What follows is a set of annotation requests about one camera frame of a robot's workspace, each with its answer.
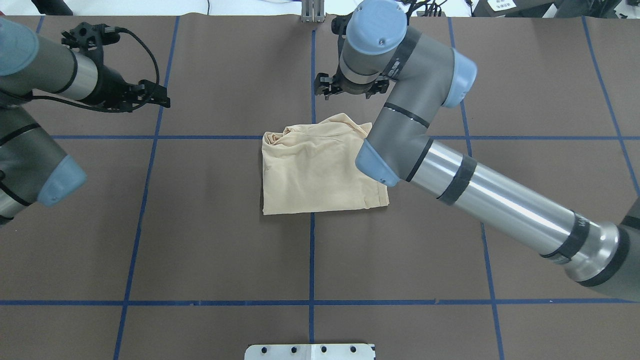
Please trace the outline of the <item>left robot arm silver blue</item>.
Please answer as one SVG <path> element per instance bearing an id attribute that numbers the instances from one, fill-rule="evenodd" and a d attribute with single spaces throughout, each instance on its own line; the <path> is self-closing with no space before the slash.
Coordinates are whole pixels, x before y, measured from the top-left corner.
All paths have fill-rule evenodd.
<path id="1" fill-rule="evenodd" d="M 154 78 L 128 82 L 105 62 L 106 46 L 132 37 L 150 57 Z M 11 223 L 34 204 L 54 207 L 82 187 L 87 174 L 34 116 L 51 101 L 101 114 L 170 107 L 156 57 L 132 30 L 82 22 L 59 41 L 1 18 L 0 218 Z"/>

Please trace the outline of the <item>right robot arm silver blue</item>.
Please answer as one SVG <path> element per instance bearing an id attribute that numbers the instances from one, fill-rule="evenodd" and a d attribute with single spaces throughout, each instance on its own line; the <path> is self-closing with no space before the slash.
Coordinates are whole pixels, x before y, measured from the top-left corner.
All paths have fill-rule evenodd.
<path id="1" fill-rule="evenodd" d="M 456 47 L 409 21 L 402 3 L 362 0 L 330 23 L 332 75 L 318 73 L 318 96 L 387 98 L 354 165 L 376 184 L 407 183 L 505 234 L 561 268 L 575 284 L 639 301 L 639 202 L 620 222 L 594 221 L 524 186 L 434 136 L 440 109 L 459 107 L 478 67 Z"/>

